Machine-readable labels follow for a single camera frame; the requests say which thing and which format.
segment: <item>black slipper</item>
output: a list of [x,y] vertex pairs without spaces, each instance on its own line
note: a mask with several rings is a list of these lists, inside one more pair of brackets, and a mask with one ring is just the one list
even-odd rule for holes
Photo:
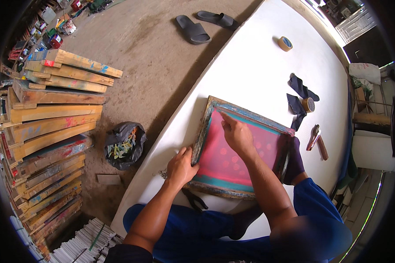
[[200,45],[210,42],[212,39],[203,29],[200,23],[193,23],[187,16],[181,15],[176,17],[176,21],[182,28],[183,34],[193,45]]
[[211,12],[199,11],[196,13],[196,18],[219,25],[220,27],[230,29],[232,31],[236,30],[240,26],[240,24],[234,20],[234,18],[227,16],[224,13],[217,15]]

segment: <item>green plastic item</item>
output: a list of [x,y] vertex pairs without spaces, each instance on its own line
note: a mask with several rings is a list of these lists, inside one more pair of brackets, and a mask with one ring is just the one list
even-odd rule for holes
[[348,157],[348,166],[347,172],[345,173],[344,178],[338,182],[338,189],[344,188],[346,185],[351,183],[358,176],[357,166],[355,165],[353,158],[353,151],[350,151],[350,156]]
[[54,34],[57,34],[57,30],[54,27],[50,31],[47,30],[48,38],[51,38]]

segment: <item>foot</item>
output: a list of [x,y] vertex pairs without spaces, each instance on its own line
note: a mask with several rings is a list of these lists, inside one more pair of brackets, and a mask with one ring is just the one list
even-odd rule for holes
[[232,240],[238,240],[244,236],[247,228],[253,223],[261,214],[262,210],[259,205],[255,205],[246,211],[232,215],[234,218],[234,225],[232,227],[232,233],[228,237]]
[[297,137],[292,137],[289,148],[289,161],[287,171],[284,176],[284,184],[292,185],[293,180],[304,172],[302,157],[300,155],[300,141]]

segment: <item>black cloth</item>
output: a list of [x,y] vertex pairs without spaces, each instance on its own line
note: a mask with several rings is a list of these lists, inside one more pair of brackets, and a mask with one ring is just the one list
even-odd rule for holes
[[306,117],[307,113],[304,110],[303,105],[297,96],[293,96],[287,93],[287,100],[288,104],[293,110],[293,113],[297,115],[297,118],[293,120],[293,123],[291,123],[291,129],[298,131],[300,128],[300,124],[302,123],[303,118]]
[[307,87],[303,85],[303,81],[295,76],[294,73],[290,78],[290,86],[303,99],[311,97],[314,101],[319,101],[319,96],[307,89]]
[[148,250],[135,245],[115,245],[108,250],[104,263],[152,263],[153,256]]

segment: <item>hand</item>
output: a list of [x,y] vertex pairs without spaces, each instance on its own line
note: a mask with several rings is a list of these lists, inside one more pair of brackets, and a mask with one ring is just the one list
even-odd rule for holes
[[224,137],[228,145],[243,159],[256,153],[253,145],[253,134],[245,123],[228,116],[221,112],[224,119],[221,121],[224,129]]
[[169,161],[167,165],[167,182],[180,190],[183,185],[189,182],[199,170],[199,164],[191,166],[192,148],[182,147],[179,153]]

